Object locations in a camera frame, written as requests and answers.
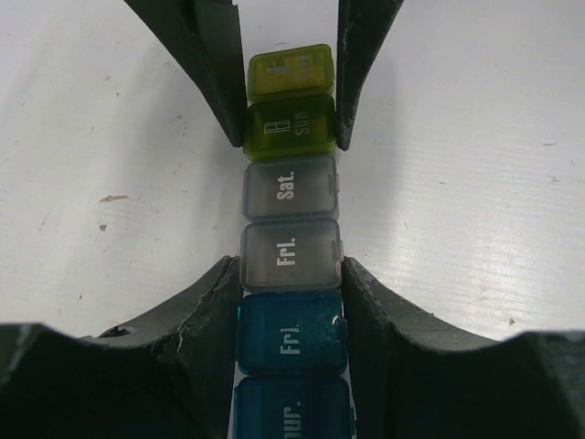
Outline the weekly pill organizer strip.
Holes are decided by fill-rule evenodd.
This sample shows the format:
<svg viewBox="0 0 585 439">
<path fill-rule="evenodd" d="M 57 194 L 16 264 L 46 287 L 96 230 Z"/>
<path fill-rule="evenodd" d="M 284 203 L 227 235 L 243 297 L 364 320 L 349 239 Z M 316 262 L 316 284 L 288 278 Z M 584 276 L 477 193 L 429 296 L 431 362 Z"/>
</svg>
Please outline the weekly pill organizer strip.
<svg viewBox="0 0 585 439">
<path fill-rule="evenodd" d="M 335 85 L 325 44 L 248 68 L 233 434 L 350 438 Z"/>
</svg>

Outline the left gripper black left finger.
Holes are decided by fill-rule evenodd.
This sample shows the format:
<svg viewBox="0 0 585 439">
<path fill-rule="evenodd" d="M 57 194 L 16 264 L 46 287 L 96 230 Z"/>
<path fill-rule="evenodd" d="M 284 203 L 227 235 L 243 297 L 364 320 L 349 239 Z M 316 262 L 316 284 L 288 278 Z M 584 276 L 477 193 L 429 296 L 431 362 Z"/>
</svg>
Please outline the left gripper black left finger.
<svg viewBox="0 0 585 439">
<path fill-rule="evenodd" d="M 4 438 L 224 438 L 235 369 L 239 259 L 97 337 L 1 327 Z"/>
</svg>

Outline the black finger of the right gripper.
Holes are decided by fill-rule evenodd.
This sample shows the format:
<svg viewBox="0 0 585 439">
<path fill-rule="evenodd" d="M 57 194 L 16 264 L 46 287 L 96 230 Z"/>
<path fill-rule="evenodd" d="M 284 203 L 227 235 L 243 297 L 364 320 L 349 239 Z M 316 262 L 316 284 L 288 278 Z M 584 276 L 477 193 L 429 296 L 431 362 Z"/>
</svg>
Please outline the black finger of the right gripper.
<svg viewBox="0 0 585 439">
<path fill-rule="evenodd" d="M 243 146 L 245 74 L 239 10 L 221 0 L 126 0 L 197 85 L 224 134 Z"/>
<path fill-rule="evenodd" d="M 351 145 L 361 91 L 402 0 L 342 0 L 338 3 L 335 132 L 337 147 Z"/>
</svg>

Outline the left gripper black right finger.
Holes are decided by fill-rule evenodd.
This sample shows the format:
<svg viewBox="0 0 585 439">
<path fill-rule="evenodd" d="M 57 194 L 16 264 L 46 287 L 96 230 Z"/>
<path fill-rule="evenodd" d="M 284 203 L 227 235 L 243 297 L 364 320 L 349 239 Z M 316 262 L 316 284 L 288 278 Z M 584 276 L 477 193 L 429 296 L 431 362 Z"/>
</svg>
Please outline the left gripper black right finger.
<svg viewBox="0 0 585 439">
<path fill-rule="evenodd" d="M 481 337 L 342 268 L 348 361 L 361 438 L 581 438 L 584 335 Z"/>
</svg>

